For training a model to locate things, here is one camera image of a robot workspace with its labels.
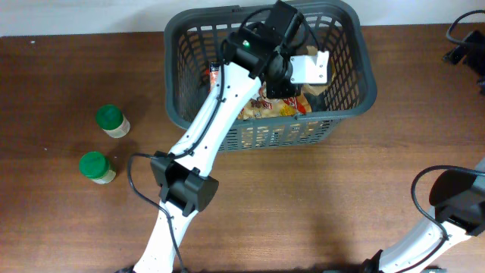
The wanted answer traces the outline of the beige red coffee pouch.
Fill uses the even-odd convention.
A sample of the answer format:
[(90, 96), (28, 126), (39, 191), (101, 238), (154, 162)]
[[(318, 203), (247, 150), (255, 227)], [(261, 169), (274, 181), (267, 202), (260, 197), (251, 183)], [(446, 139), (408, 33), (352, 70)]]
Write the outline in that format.
[(237, 118), (239, 120), (277, 118), (293, 115), (306, 115), (311, 112), (311, 106), (304, 95), (285, 99), (268, 99), (266, 86), (263, 85), (242, 108)]

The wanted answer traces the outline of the orange noodle packet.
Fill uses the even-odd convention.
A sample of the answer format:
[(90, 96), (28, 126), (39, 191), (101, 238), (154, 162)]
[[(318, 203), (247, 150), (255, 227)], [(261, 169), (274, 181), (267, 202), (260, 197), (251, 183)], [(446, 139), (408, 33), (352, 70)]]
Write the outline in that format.
[(220, 64), (217, 62), (211, 62), (208, 69), (209, 76), (209, 92), (211, 92), (217, 85), (217, 78), (220, 70)]

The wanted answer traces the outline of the green lid jar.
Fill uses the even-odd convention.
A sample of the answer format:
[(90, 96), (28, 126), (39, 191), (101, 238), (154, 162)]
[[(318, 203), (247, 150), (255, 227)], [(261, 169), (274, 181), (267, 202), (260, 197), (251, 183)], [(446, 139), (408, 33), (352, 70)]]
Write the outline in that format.
[(100, 152), (88, 152), (79, 162), (80, 173), (97, 184), (108, 184), (116, 177), (116, 171), (107, 157)]
[(103, 105), (95, 114), (96, 123), (112, 138), (126, 136), (130, 131), (130, 122), (116, 105)]

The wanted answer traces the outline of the beige snack pouch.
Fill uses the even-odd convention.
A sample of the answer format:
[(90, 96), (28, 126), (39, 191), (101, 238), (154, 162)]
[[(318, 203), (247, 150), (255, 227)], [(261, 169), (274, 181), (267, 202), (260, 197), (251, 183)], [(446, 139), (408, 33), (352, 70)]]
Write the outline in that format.
[(295, 57), (300, 73), (300, 82), (304, 91), (319, 96), (328, 91), (333, 81), (333, 64), (328, 51), (319, 51), (312, 45), (306, 46), (308, 53)]

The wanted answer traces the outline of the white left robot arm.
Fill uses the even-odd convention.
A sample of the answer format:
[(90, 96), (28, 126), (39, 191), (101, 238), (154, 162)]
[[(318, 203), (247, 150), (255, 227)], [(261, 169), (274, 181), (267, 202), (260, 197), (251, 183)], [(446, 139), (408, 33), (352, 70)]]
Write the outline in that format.
[(171, 272), (181, 262), (179, 246), (191, 220), (214, 197), (218, 182), (211, 177), (217, 151), (237, 116), (260, 88), (269, 99), (298, 96), (304, 84), (329, 81), (329, 54), (297, 55), (299, 29), (313, 32), (304, 15), (278, 1), (262, 23), (242, 22), (221, 42), (219, 71), (212, 91), (189, 129), (169, 152), (150, 155), (152, 172), (161, 190), (150, 205), (158, 217), (142, 257), (130, 272)]

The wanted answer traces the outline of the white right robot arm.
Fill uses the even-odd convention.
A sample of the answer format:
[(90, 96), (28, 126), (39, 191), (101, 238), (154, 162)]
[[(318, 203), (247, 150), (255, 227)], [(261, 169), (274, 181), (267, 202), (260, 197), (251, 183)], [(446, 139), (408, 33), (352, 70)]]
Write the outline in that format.
[[(429, 195), (430, 209), (420, 205), (416, 187), (426, 174), (441, 171)], [(423, 272), (451, 247), (484, 232), (484, 161), (474, 169), (434, 165), (411, 183), (411, 199), (423, 218), (397, 243), (379, 250), (360, 272)]]

